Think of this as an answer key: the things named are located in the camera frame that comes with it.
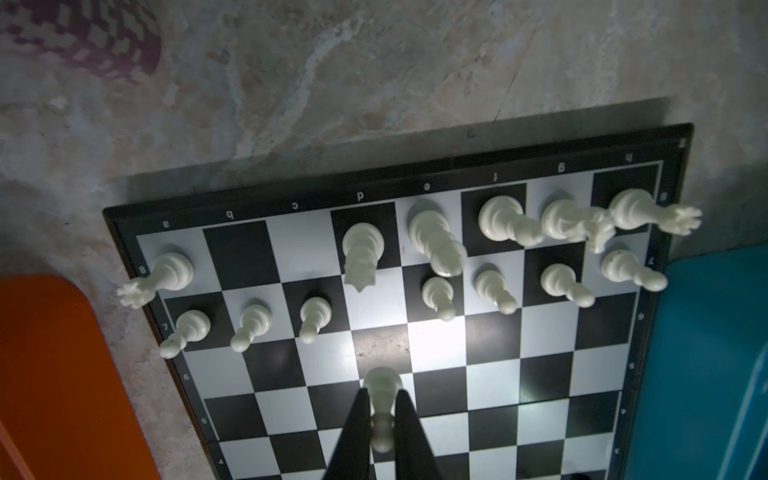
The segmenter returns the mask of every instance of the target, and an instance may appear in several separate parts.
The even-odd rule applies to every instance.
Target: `white pawn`
[[[616,225],[624,230],[633,230],[646,223],[656,223],[663,232],[690,235],[692,230],[701,225],[701,210],[698,208],[679,204],[660,207],[647,191],[639,188],[631,188],[618,194],[611,200],[608,209]]]
[[[533,247],[544,241],[541,223],[528,218],[516,199],[498,195],[485,202],[480,209],[478,225],[490,240],[514,240],[523,247]]]
[[[355,290],[376,285],[376,266],[384,254],[384,237],[370,223],[356,223],[344,234],[341,248],[344,262],[344,283]]]
[[[475,292],[480,299],[493,303],[499,312],[510,315],[518,309],[518,302],[506,289],[504,277],[496,270],[486,270],[475,279]]]
[[[434,276],[424,283],[422,299],[429,308],[437,311],[439,319],[448,322],[456,316],[453,307],[453,287],[441,276]]]
[[[395,417],[392,416],[392,407],[395,405],[397,392],[402,389],[402,380],[395,370],[380,366],[368,372],[362,386],[368,389],[373,406],[371,448],[378,453],[387,453],[395,446]]]
[[[594,294],[576,281],[576,272],[563,263],[553,263],[541,274],[541,288],[552,296],[565,295],[581,308],[594,305]]]
[[[135,309],[147,305],[159,289],[181,290],[192,282],[192,263],[179,253],[164,253],[152,263],[146,278],[134,278],[118,288],[120,303]]]
[[[429,259],[439,276],[458,276],[467,262],[467,249],[453,237],[448,220],[439,212],[426,210],[413,217],[408,227],[413,246]]]
[[[253,339],[270,330],[272,313],[263,305],[251,305],[240,314],[240,325],[230,341],[232,350],[238,353],[245,352]]]
[[[188,342],[199,342],[210,332],[210,320],[199,310],[188,310],[176,320],[176,331],[160,344],[160,356],[172,359]]]
[[[667,277],[662,272],[640,265],[635,254],[629,250],[610,252],[603,259],[601,270],[611,282],[632,280],[635,285],[651,292],[660,292],[667,288]]]
[[[301,306],[299,312],[304,324],[299,331],[299,338],[304,343],[312,343],[317,339],[317,333],[331,321],[331,306],[323,298],[313,296]]]
[[[573,200],[556,200],[541,215],[544,233],[558,240],[587,241],[587,250],[603,253],[616,234],[614,219],[600,207],[579,207]]]

